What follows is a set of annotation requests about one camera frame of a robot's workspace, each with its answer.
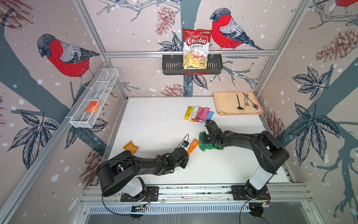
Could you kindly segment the green microfibre cloth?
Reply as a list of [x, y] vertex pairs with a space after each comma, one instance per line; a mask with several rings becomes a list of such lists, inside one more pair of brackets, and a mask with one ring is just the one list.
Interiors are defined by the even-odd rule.
[[224, 147], [222, 147], [220, 145], [216, 145], [216, 144], [212, 144], [212, 143], [204, 143], [204, 135], [205, 134], [206, 134], [206, 132], [200, 132], [200, 134], [199, 134], [199, 148], [201, 149], [201, 151], [212, 150], [212, 149], [216, 149], [216, 150], [224, 149]]

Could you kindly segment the light blue toothpaste tube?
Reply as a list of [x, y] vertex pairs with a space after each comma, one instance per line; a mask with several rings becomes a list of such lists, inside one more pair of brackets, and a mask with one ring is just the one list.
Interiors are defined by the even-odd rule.
[[214, 115], [214, 112], [213, 112], [213, 111], [209, 111], [209, 112], [208, 112], [208, 115], [207, 115], [207, 119], [211, 120], [212, 117], [213, 117], [213, 115]]

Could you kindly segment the orange toothpaste tube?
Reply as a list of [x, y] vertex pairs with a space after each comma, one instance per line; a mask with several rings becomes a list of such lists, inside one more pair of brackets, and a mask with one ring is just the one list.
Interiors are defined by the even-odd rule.
[[190, 155], [196, 149], [199, 143], [200, 142], [197, 139], [194, 139], [187, 150], [187, 154]]

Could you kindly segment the light pink toothpaste tube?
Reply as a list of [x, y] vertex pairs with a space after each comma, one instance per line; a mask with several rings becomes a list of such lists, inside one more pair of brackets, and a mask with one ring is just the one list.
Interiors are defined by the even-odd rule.
[[209, 111], [210, 111], [210, 108], [209, 108], [209, 107], [205, 107], [204, 110], [203, 110], [203, 112], [202, 112], [202, 115], [201, 115], [200, 119], [201, 119], [201, 120], [206, 120]]

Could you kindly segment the dark pink toothpaste tube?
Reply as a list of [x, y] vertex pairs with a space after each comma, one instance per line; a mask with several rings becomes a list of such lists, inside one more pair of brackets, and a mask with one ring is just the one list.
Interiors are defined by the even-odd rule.
[[200, 121], [203, 111], [204, 111], [203, 107], [198, 108], [198, 112], [196, 114], [195, 121]]

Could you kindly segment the white orange-capped toothpaste tube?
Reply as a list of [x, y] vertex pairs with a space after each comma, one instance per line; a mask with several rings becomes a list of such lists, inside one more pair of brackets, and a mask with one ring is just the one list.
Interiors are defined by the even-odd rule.
[[191, 118], [190, 118], [191, 122], [195, 122], [198, 110], [199, 110], [199, 106], [198, 105], [194, 106], [192, 114], [191, 114]]

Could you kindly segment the yellow toothpaste tube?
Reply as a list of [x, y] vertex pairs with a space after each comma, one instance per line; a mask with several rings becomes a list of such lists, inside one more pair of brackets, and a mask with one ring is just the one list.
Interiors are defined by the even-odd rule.
[[184, 118], [185, 120], [189, 120], [193, 109], [194, 109], [193, 106], [188, 106], [188, 108], [186, 110], [185, 118]]

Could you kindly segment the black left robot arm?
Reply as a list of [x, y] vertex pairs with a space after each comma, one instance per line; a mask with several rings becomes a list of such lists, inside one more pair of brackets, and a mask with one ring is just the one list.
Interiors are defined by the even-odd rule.
[[102, 196], [109, 197], [121, 190], [132, 197], [143, 196], [146, 187], [139, 176], [167, 175], [177, 167], [185, 169], [189, 161], [188, 147], [189, 142], [183, 140], [173, 152], [155, 158], [141, 158], [125, 151], [102, 162], [96, 170]]

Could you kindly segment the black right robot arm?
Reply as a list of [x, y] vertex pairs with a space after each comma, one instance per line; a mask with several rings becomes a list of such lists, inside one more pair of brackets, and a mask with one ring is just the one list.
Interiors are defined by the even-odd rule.
[[224, 131], [213, 120], [206, 120], [206, 133], [203, 134], [204, 144], [220, 147], [241, 147], [252, 150], [259, 166], [246, 182], [245, 192], [248, 198], [257, 198], [278, 169], [289, 159], [288, 151], [269, 132], [256, 134], [235, 133]]

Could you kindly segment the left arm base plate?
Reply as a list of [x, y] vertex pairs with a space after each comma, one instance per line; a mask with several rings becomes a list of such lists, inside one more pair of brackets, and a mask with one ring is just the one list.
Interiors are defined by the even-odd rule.
[[129, 194], [122, 193], [121, 202], [157, 202], [159, 194], [158, 186], [146, 187], [146, 192], [142, 191], [137, 196], [132, 197]]

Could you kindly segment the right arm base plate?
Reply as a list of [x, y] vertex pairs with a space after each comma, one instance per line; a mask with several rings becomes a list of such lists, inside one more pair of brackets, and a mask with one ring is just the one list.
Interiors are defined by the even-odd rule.
[[247, 200], [271, 200], [269, 190], [267, 186], [264, 186], [261, 190], [257, 190], [254, 187], [248, 187], [244, 184], [232, 185], [231, 194], [235, 201], [247, 201]]

